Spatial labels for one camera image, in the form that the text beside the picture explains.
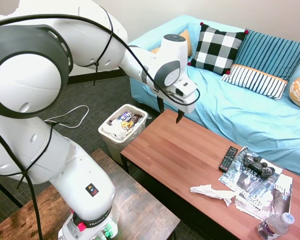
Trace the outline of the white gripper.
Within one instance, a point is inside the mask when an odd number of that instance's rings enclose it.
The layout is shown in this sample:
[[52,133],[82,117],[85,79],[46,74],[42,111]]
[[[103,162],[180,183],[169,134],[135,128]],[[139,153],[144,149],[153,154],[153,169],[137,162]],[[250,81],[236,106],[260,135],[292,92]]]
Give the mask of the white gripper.
[[172,91],[169,91],[168,89],[164,91],[154,89],[153,93],[156,95],[159,112],[161,114],[165,111],[164,102],[170,103],[177,108],[178,112],[175,122],[178,124],[185,113],[190,114],[195,110],[197,102],[196,91],[197,90],[189,96],[181,96],[181,91],[178,89],[173,89]]

